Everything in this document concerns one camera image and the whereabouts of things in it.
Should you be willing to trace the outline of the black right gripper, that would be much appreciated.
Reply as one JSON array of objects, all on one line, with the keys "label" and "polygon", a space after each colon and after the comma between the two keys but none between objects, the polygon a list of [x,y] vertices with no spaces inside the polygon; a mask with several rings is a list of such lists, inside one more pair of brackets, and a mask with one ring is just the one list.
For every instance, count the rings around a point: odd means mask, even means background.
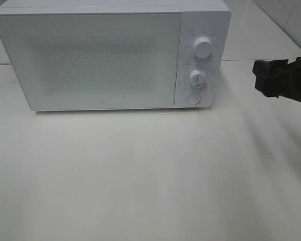
[{"label": "black right gripper", "polygon": [[[284,75],[275,75],[284,71]],[[289,63],[288,59],[256,60],[252,72],[256,75],[255,89],[266,97],[301,102],[301,57]]]}]

